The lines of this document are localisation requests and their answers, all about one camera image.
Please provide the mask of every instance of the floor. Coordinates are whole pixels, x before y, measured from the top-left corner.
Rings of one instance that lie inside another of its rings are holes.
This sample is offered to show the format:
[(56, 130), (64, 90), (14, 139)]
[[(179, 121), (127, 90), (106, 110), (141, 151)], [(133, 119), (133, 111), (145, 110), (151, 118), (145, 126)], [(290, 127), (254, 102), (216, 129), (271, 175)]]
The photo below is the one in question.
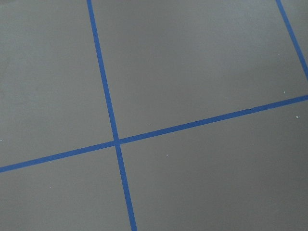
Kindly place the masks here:
[(0, 0), (0, 229), (308, 230), (306, 0)]

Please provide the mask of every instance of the gray square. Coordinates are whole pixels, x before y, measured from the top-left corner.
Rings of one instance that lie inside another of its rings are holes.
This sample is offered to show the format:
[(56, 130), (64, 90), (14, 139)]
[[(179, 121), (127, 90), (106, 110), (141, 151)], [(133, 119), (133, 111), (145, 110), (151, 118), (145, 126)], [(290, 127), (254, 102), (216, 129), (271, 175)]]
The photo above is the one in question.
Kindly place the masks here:
[(296, 39), (308, 60), (308, 3), (306, 0), (282, 0)]
[(275, 1), (93, 7), (121, 138), (308, 92)]
[(0, 20), (0, 166), (113, 140), (86, 1), (2, 1)]
[(0, 177), (2, 231), (130, 230), (114, 148)]
[(307, 136), (303, 102), (122, 145), (139, 230), (304, 230)]

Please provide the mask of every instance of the blue painter's tape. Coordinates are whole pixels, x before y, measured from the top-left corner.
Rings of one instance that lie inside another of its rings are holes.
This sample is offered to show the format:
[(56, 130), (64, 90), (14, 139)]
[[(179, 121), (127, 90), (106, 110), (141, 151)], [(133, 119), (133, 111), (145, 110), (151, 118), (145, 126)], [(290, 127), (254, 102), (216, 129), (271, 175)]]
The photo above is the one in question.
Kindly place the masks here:
[(293, 99), (283, 100), (283, 101), (279, 101), (279, 102), (275, 102), (275, 103), (270, 103), (270, 104), (266, 104), (266, 105), (263, 105), (263, 106), (253, 107), (253, 108), (250, 108), (250, 109), (245, 109), (245, 110), (232, 112), (232, 113), (228, 113), (228, 114), (224, 114), (224, 115), (219, 115), (219, 116), (211, 117), (211, 118), (208, 118), (208, 119), (202, 119), (202, 120), (194, 121), (194, 122), (187, 123), (187, 124), (177, 125), (177, 126), (164, 128), (164, 129), (160, 129), (160, 130), (156, 130), (156, 131), (151, 131), (151, 132), (147, 132), (147, 133), (136, 135), (136, 136), (123, 138), (123, 139), (120, 139), (120, 143), (124, 144), (124, 143), (139, 141), (139, 140), (147, 139), (147, 138), (150, 138), (150, 137), (160, 136), (160, 135), (164, 135), (164, 134), (168, 134), (168, 133), (171, 133), (171, 132), (180, 131), (180, 130), (184, 130), (184, 129), (188, 129), (188, 128), (194, 128), (194, 127), (197, 127), (197, 126), (215, 123), (215, 122), (218, 122), (218, 121), (221, 121), (221, 120), (240, 117), (240, 116), (244, 116), (244, 115), (248, 115), (248, 114), (252, 114), (252, 113), (262, 112), (262, 111), (265, 111), (265, 110), (273, 109), (273, 108), (276, 108), (276, 107), (282, 107), (282, 106), (286, 106), (286, 105), (289, 105), (289, 104), (298, 103), (298, 102), (302, 102), (302, 101), (306, 101), (306, 100), (308, 100), (308, 95), (296, 97), (296, 98), (293, 98)]
[(58, 160), (58, 159), (63, 159), (63, 158), (67, 158), (67, 157), (74, 156), (74, 155), (84, 154), (84, 153), (100, 150), (103, 148), (113, 147), (114, 145), (115, 143), (113, 141), (110, 141), (110, 142), (100, 143), (100, 144), (96, 144), (96, 145), (85, 147), (85, 148), (72, 150), (69, 152), (49, 155), (49, 156), (34, 159), (34, 160), (28, 160), (28, 161), (21, 162), (21, 163), (0, 167), (0, 172), (7, 172), (7, 171), (12, 171), (18, 168), (38, 165), (38, 164), (46, 163), (46, 162), (53, 161), (53, 160)]
[(96, 27), (96, 23), (95, 23), (94, 11), (93, 11), (93, 6), (92, 6), (91, 0), (87, 0), (87, 4), (88, 4), (90, 22), (91, 22), (91, 27), (92, 27), (92, 32), (93, 32), (93, 38), (94, 38), (97, 60), (98, 60), (98, 64), (99, 64), (99, 68), (100, 68), (100, 72), (101, 72), (102, 84), (103, 84), (103, 89), (104, 89), (108, 113), (109, 113), (111, 130), (112, 130), (112, 134), (113, 134), (113, 138), (114, 138), (114, 142), (115, 142), (115, 148), (116, 148), (115, 151), (116, 151), (116, 156), (117, 156), (118, 165), (119, 165), (119, 169), (120, 169), (122, 186), (123, 186), (123, 190), (124, 190), (124, 196), (125, 196), (125, 201), (126, 201), (126, 206), (127, 206), (127, 211), (128, 211), (128, 218), (129, 218), (131, 230), (137, 231), (137, 225), (136, 225), (133, 205), (132, 205), (129, 187), (128, 187), (128, 180), (127, 180), (127, 176), (126, 176), (121, 146), (120, 146), (120, 143), (119, 143), (119, 136), (118, 136), (117, 127), (116, 127), (115, 114), (114, 114), (113, 107), (112, 107), (110, 91), (109, 91), (105, 67), (104, 67), (104, 63), (103, 63), (103, 55), (102, 55), (99, 37), (98, 37), (98, 33), (97, 33), (97, 27)]
[(304, 73), (306, 75), (306, 78), (308, 80), (308, 67), (307, 67), (307, 63), (306, 63), (306, 60), (305, 60), (304, 55), (302, 53), (302, 50), (300, 49), (300, 46), (299, 46), (299, 44), (297, 42), (295, 33), (294, 33), (294, 31), (293, 31), (293, 29), (291, 27), (291, 24), (290, 24), (290, 21), (288, 19), (288, 16), (287, 16), (287, 14), (286, 14), (286, 12), (285, 12), (285, 10), (283, 8), (281, 0), (276, 0), (276, 3), (277, 3), (277, 6), (279, 8), (280, 14), (281, 14), (281, 16), (283, 18), (284, 24), (287, 27), (287, 30), (289, 32), (289, 35), (290, 35), (290, 38), (292, 40), (293, 46), (294, 46), (294, 48), (296, 50), (297, 56), (298, 56), (298, 58), (300, 60), (300, 63), (302, 64), (302, 67), (303, 67)]

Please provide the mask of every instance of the blue tape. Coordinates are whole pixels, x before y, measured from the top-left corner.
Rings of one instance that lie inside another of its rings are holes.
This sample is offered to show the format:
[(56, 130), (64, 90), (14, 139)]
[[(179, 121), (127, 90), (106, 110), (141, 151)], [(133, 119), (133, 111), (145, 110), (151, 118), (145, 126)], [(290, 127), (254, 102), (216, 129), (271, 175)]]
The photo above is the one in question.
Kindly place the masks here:
[(187, 123), (187, 124), (177, 125), (177, 126), (173, 126), (173, 127), (169, 127), (169, 128), (164, 128), (164, 129), (160, 129), (160, 130), (156, 130), (156, 131), (147, 132), (147, 133), (136, 135), (136, 136), (123, 138), (123, 139), (120, 139), (120, 143), (124, 144), (124, 143), (139, 141), (139, 140), (147, 139), (147, 138), (154, 137), (154, 136), (160, 136), (160, 135), (172, 133), (172, 132), (175, 132), (175, 131), (185, 130), (185, 129), (188, 129), (188, 128), (194, 128), (194, 127), (205, 125), (205, 124), (215, 123), (215, 122), (218, 122), (218, 121), (221, 121), (221, 120), (226, 120), (226, 119), (240, 117), (240, 116), (244, 116), (244, 115), (248, 115), (248, 114), (252, 114), (252, 113), (262, 112), (262, 111), (265, 111), (265, 110), (273, 109), (273, 108), (276, 108), (276, 107), (282, 107), (282, 106), (286, 106), (286, 105), (289, 105), (289, 104), (298, 103), (298, 102), (302, 102), (302, 101), (306, 101), (306, 100), (308, 100), (308, 95), (296, 97), (296, 98), (293, 98), (293, 99), (283, 100), (283, 101), (279, 101), (279, 102), (275, 102), (275, 103), (269, 103), (269, 104), (266, 104), (266, 105), (263, 105), (263, 106), (253, 107), (253, 108), (250, 108), (250, 109), (245, 109), (245, 110), (241, 110), (241, 111), (237, 111), (237, 112), (232, 112), (232, 113), (228, 113), (228, 114), (224, 114), (224, 115), (211, 117), (211, 118), (208, 118), (208, 119), (202, 119), (202, 120), (194, 121), (194, 122)]
[[(211, 118), (207, 118), (207, 119), (194, 121), (194, 122), (187, 123), (187, 124), (177, 125), (177, 126), (173, 126), (173, 127), (170, 127), (170, 128), (165, 128), (165, 129), (151, 131), (151, 132), (147, 132), (147, 133), (136, 135), (136, 136), (123, 138), (123, 139), (120, 139), (118, 142), (120, 144), (130, 143), (130, 142), (134, 142), (134, 141), (147, 139), (147, 138), (150, 138), (150, 137), (160, 136), (160, 135), (168, 134), (168, 133), (175, 132), (175, 131), (194, 128), (194, 127), (202, 126), (202, 125), (205, 125), (205, 124), (215, 123), (215, 122), (218, 122), (218, 121), (221, 121), (221, 120), (236, 118), (236, 117), (240, 117), (240, 116), (244, 116), (244, 115), (248, 115), (248, 114), (252, 114), (252, 113), (262, 112), (262, 111), (265, 111), (265, 110), (269, 110), (269, 109), (273, 109), (273, 108), (277, 108), (277, 107), (282, 107), (282, 106), (286, 106), (286, 105), (290, 105), (290, 104), (294, 104), (294, 103), (299, 103), (299, 102), (303, 102), (303, 101), (307, 101), (307, 100), (308, 100), (308, 95), (299, 96), (299, 97), (288, 99), (288, 100), (283, 100), (283, 101), (270, 103), (270, 104), (266, 104), (266, 105), (262, 105), (262, 106), (258, 106), (258, 107), (253, 107), (251, 109), (245, 109), (245, 110), (241, 110), (241, 111), (237, 111), (237, 112), (232, 112), (232, 113), (228, 113), (228, 114), (224, 114), (224, 115), (219, 115), (219, 116), (215, 116), (215, 117), (211, 117)], [(42, 157), (42, 158), (38, 158), (38, 159), (34, 159), (34, 160), (21, 162), (21, 163), (18, 163), (18, 164), (0, 167), (0, 173), (15, 170), (15, 169), (18, 169), (18, 168), (28, 167), (28, 166), (31, 166), (31, 165), (38, 165), (38, 164), (42, 164), (42, 163), (45, 163), (45, 162), (49, 162), (49, 161), (53, 161), (53, 160), (57, 160), (57, 159), (62, 159), (62, 158), (66, 158), (66, 157), (70, 157), (70, 156), (74, 156), (74, 155), (78, 155), (78, 154), (88, 153), (88, 152), (92, 152), (92, 151), (96, 151), (96, 150), (104, 149), (104, 148), (108, 148), (108, 147), (113, 147), (113, 146), (115, 146), (115, 148), (117, 149), (117, 147), (119, 145), (118, 144), (115, 145), (115, 143), (113, 141), (101, 143), (101, 144), (96, 144), (96, 145), (93, 145), (93, 146), (80, 148), (80, 149), (72, 150), (72, 151), (69, 151), (69, 152), (59, 153), (59, 154), (50, 155), (50, 156), (46, 156), (46, 157)], [(118, 160), (120, 160), (119, 165), (124, 166), (122, 155), (119, 155), (119, 157), (120, 157), (120, 158), (118, 158)]]
[(67, 157), (74, 156), (74, 155), (84, 154), (84, 153), (100, 150), (100, 149), (103, 149), (103, 148), (113, 147), (114, 145), (115, 145), (115, 143), (113, 141), (110, 141), (110, 142), (100, 143), (100, 144), (96, 144), (96, 145), (85, 147), (85, 148), (72, 150), (72, 151), (69, 151), (69, 152), (59, 153), (59, 154), (55, 154), (55, 155), (49, 155), (49, 156), (46, 156), (46, 157), (21, 162), (21, 163), (18, 163), (18, 164), (8, 165), (8, 166), (0, 167), (0, 173), (12, 171), (12, 170), (15, 170), (15, 169), (18, 169), (18, 168), (28, 167), (28, 166), (32, 166), (32, 165), (38, 165), (38, 164), (46, 163), (46, 162), (53, 161), (53, 160), (63, 159), (63, 158), (67, 158)]
[(94, 11), (93, 11), (93, 6), (92, 6), (91, 0), (87, 0), (87, 4), (88, 4), (90, 22), (91, 22), (91, 27), (92, 27), (92, 32), (93, 32), (94, 44), (95, 44), (95, 49), (96, 49), (96, 54), (97, 54), (97, 60), (98, 60), (98, 64), (99, 64), (99, 68), (100, 68), (100, 72), (101, 72), (103, 89), (104, 89), (108, 113), (109, 113), (111, 130), (112, 130), (112, 134), (113, 134), (113, 138), (114, 138), (114, 142), (115, 142), (115, 148), (116, 148), (115, 151), (116, 151), (117, 161), (118, 161), (118, 165), (119, 165), (119, 169), (120, 169), (120, 175), (121, 175), (121, 180), (122, 180), (122, 185), (123, 185), (123, 190), (124, 190), (126, 206), (127, 206), (127, 210), (128, 210), (130, 227), (131, 227), (132, 231), (137, 231), (137, 225), (136, 225), (133, 205), (132, 205), (131, 197), (130, 197), (130, 193), (129, 193), (129, 187), (128, 187), (128, 181), (127, 181), (127, 176), (126, 176), (126, 171), (125, 171), (125, 165), (124, 165), (121, 146), (120, 146), (120, 142), (119, 142), (119, 135), (118, 135), (117, 128), (116, 128), (115, 114), (114, 114), (113, 107), (112, 107), (111, 96), (110, 96), (110, 92), (109, 92), (105, 67), (104, 67), (104, 63), (103, 63), (103, 55), (102, 55), (102, 50), (101, 50), (99, 37), (98, 37), (98, 33), (97, 33), (97, 27), (96, 27), (96, 23), (95, 23)]
[(302, 50), (300, 49), (300, 46), (299, 46), (299, 44), (297, 42), (296, 36), (295, 36), (294, 31), (293, 31), (293, 29), (291, 27), (291, 24), (290, 24), (290, 21), (288, 19), (288, 16), (287, 16), (287, 14), (286, 14), (286, 12), (285, 12), (285, 10), (283, 8), (281, 0), (276, 0), (276, 3), (277, 3), (277, 6), (279, 8), (280, 14), (281, 14), (281, 16), (283, 18), (284, 24), (287, 27), (287, 30), (289, 32), (289, 35), (290, 35), (290, 38), (292, 40), (293, 46), (294, 46), (294, 48), (296, 50), (297, 56), (298, 56), (298, 58), (300, 60), (300, 63), (302, 64), (302, 67), (303, 67), (304, 73), (306, 75), (306, 78), (308, 80), (308, 67), (307, 67), (307, 63), (306, 63), (306, 60), (305, 60), (304, 55), (302, 53)]

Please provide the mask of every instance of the gray painted surface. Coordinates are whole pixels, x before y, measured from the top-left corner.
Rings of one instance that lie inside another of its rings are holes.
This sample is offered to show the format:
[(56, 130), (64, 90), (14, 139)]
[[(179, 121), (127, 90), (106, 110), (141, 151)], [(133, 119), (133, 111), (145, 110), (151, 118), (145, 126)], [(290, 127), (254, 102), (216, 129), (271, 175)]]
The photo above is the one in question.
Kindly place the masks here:
[(0, 174), (0, 230), (130, 230), (112, 148)]
[[(121, 138), (308, 93), (275, 1), (93, 7)], [(86, 1), (1, 0), (0, 53), (0, 167), (113, 139)], [(138, 230), (306, 230), (307, 108), (122, 145)], [(130, 230), (113, 147), (0, 178), (0, 230)]]
[(306, 230), (307, 136), (304, 102), (124, 144), (139, 229)]
[(0, 17), (1, 166), (111, 141), (86, 2), (13, 1)]
[(93, 2), (121, 138), (308, 92), (275, 1)]

